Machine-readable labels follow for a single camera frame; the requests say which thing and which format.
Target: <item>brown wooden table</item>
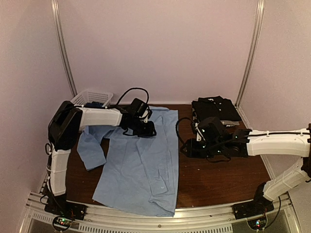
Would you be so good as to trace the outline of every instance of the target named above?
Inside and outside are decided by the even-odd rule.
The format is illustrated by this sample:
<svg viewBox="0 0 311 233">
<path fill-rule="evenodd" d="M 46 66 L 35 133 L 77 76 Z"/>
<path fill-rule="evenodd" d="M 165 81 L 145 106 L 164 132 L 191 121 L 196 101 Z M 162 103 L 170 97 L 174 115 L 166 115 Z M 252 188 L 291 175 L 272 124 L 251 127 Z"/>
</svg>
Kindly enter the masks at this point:
<svg viewBox="0 0 311 233">
<path fill-rule="evenodd" d="M 179 118 L 190 117 L 191 105 L 161 105 L 178 110 Z M 238 128 L 245 128 L 240 122 Z M 179 125 L 180 136 L 187 140 L 195 137 L 188 121 Z M 107 154 L 109 140 L 102 141 Z M 102 174 L 103 166 L 86 171 L 77 152 L 77 145 L 71 150 L 66 175 L 67 198 L 89 204 Z M 205 159 L 187 158 L 179 154 L 179 183 L 177 208 L 199 207 L 244 201 L 253 198 L 259 184 L 268 181 L 269 175 L 260 156 L 232 158 L 226 163 L 209 163 Z"/>
</svg>

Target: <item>robotic arm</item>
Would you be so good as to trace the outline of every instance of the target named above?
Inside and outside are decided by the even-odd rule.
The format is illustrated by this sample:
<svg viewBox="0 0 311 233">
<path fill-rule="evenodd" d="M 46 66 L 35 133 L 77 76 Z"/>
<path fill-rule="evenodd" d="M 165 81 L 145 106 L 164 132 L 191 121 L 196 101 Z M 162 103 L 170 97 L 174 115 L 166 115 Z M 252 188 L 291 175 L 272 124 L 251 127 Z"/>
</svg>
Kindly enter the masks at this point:
<svg viewBox="0 0 311 233">
<path fill-rule="evenodd" d="M 77 142 L 79 128 L 92 125 L 119 126 L 131 129 L 138 137 L 156 135 L 154 123 L 148 121 L 152 114 L 149 106 L 139 99 L 125 107 L 102 108 L 88 103 L 76 106 L 65 101 L 57 110 L 48 126 L 50 152 L 47 164 L 48 185 L 44 194 L 48 196 L 45 207 L 47 212 L 68 216 L 73 213 L 75 219 L 83 219 L 85 206 L 66 201 L 66 171 L 71 148 Z"/>
<path fill-rule="evenodd" d="M 181 152 L 191 158 L 227 158 L 261 154 L 290 154 L 300 158 L 273 180 L 258 186 L 254 200 L 233 206 L 236 219 L 262 215 L 274 209 L 272 202 L 280 195 L 311 179 L 310 129 L 290 132 L 236 130 L 228 133 L 216 117 L 192 123 L 197 138 L 183 143 Z"/>
</svg>

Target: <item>white wall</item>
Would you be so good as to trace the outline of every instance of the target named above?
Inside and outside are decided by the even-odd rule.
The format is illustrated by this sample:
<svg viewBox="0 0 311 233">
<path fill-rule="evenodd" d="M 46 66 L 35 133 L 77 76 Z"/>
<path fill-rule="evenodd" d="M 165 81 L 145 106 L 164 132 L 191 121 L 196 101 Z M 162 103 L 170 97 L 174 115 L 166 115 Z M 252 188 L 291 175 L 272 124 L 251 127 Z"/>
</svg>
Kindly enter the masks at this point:
<svg viewBox="0 0 311 233">
<path fill-rule="evenodd" d="M 253 128 L 294 130 L 311 123 L 311 1 L 267 0 L 259 45 L 242 101 Z M 298 158 L 269 156 L 276 175 Z M 311 232 L 311 185 L 292 190 L 303 233 Z"/>
<path fill-rule="evenodd" d="M 155 103 L 235 100 L 257 0 L 67 0 L 59 2 L 78 91 L 145 87 Z M 144 93 L 129 94 L 125 101 Z"/>
<path fill-rule="evenodd" d="M 49 0 L 0 0 L 0 226 L 17 232 L 45 175 L 47 125 L 70 99 Z"/>
</svg>

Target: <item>vertical metal post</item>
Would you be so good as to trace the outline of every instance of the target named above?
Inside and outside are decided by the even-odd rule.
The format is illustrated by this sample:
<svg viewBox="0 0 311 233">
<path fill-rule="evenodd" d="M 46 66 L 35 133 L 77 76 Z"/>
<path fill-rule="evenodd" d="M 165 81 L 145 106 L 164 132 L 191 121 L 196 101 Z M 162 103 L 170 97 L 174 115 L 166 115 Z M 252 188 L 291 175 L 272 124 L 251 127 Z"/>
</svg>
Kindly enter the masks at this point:
<svg viewBox="0 0 311 233">
<path fill-rule="evenodd" d="M 55 22 L 55 27 L 56 27 L 56 34 L 57 34 L 59 49 L 61 52 L 63 65 L 65 68 L 65 73 L 67 76 L 69 87 L 74 97 L 78 93 L 77 93 L 76 86 L 74 84 L 74 80 L 73 80 L 70 65 L 69 65 L 68 55 L 67 55 L 66 46 L 65 46 L 65 40 L 63 36 L 62 24 L 60 20 L 59 9 L 58 9 L 58 0 L 51 0 L 51 4 L 52 4 L 52 12 L 53 12 L 53 17 L 54 17 L 54 22 Z"/>
<path fill-rule="evenodd" d="M 262 26 L 262 20 L 263 20 L 263 13 L 264 13 L 264 0 L 258 0 L 257 4 L 257 12 L 256 12 L 256 18 L 255 18 L 255 25 L 254 25 L 254 31 L 253 31 L 253 38 L 251 42 L 251 47 L 248 54 L 248 59 L 244 71 L 243 81 L 240 87 L 239 95 L 236 102 L 236 107 L 239 108 L 242 98 L 245 94 L 246 85 L 248 82 L 248 78 L 251 72 L 251 68 L 253 65 L 253 61 L 255 58 L 255 52 L 260 36 L 261 26 Z"/>
</svg>

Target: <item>white plastic basket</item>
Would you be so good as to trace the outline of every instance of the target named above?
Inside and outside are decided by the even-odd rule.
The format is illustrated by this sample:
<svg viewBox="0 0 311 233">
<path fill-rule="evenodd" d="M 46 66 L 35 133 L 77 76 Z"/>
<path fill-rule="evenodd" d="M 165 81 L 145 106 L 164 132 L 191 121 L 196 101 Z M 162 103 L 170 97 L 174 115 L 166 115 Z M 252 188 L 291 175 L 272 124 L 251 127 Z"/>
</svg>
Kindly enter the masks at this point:
<svg viewBox="0 0 311 233">
<path fill-rule="evenodd" d="M 91 92 L 91 91 L 82 91 L 78 95 L 76 95 L 71 102 L 73 104 L 86 104 L 86 103 L 92 103 L 99 102 L 104 104 L 104 106 L 109 106 L 111 98 L 113 97 L 112 93 L 105 92 L 105 93 L 98 93 L 98 92 Z"/>
</svg>

